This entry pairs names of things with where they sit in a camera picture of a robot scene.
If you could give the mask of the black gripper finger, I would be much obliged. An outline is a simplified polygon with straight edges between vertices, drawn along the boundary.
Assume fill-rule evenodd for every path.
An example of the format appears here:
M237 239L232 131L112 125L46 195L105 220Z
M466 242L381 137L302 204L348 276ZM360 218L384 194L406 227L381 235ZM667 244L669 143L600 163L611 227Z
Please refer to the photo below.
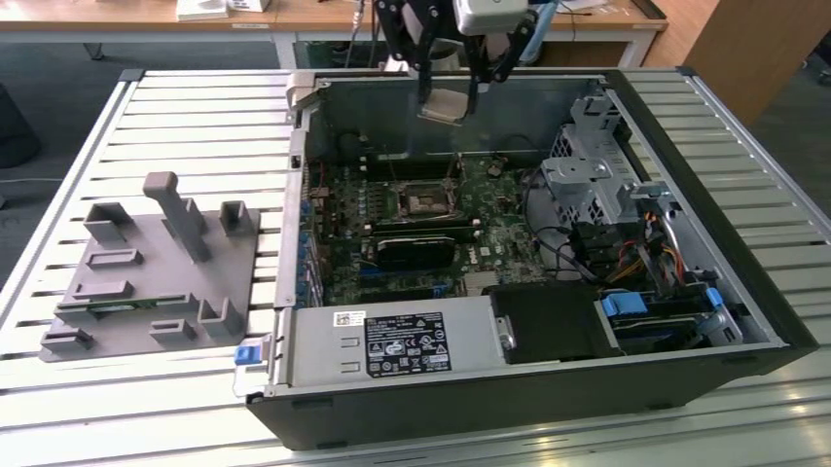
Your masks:
M493 82L502 83L509 77L532 38L537 20L537 14L524 14L512 32L496 34L497 37L506 40L506 45L494 58L490 58L488 54L492 47L485 35L464 38L464 54L469 70L465 116L474 113L478 86L489 85Z
M374 1L390 57L408 64L417 80L417 102L430 93L432 71L454 56L454 11L450 1Z

